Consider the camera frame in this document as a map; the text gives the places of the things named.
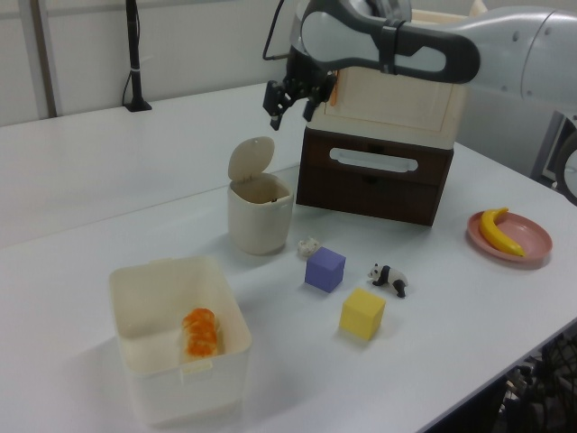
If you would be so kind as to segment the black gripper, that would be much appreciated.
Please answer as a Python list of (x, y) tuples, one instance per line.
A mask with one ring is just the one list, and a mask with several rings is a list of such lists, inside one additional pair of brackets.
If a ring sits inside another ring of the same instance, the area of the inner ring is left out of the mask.
[(262, 107), (270, 116), (270, 126), (278, 131), (282, 117), (300, 98), (307, 98), (303, 117), (310, 122), (316, 109), (333, 94), (337, 76), (321, 69), (305, 53), (291, 47), (286, 64), (286, 80), (267, 82)]

